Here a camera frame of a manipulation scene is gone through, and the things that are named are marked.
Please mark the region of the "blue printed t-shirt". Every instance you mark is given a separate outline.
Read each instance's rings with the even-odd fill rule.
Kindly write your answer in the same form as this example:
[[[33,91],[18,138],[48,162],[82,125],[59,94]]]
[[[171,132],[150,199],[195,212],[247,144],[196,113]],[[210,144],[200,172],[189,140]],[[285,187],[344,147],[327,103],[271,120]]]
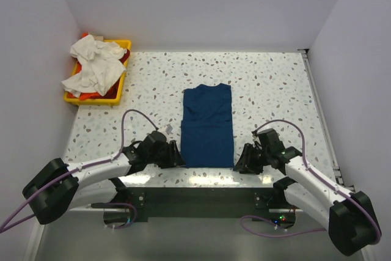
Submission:
[[[181,155],[188,168],[232,168],[232,88],[201,84],[183,94]]]

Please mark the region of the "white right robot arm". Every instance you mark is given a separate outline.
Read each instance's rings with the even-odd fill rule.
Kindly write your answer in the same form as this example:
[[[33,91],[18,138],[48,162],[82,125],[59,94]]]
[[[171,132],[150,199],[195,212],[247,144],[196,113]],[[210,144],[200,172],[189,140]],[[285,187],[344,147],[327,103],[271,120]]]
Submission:
[[[259,175],[271,166],[284,177],[273,184],[277,197],[300,208],[328,232],[334,246],[351,256],[379,243],[382,233],[370,198],[352,192],[310,164],[302,151],[285,147],[273,129],[253,133],[234,167],[241,174]]]

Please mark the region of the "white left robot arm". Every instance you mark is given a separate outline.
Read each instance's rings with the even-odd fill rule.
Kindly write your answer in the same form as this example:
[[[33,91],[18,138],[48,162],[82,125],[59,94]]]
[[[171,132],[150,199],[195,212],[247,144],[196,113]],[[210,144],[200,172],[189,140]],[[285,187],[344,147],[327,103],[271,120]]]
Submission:
[[[40,224],[59,219],[72,208],[108,203],[125,191],[121,177],[141,172],[149,164],[161,169],[185,165],[177,143],[153,131],[142,141],[122,146],[115,155],[96,161],[64,163],[51,160],[24,188],[22,194]]]

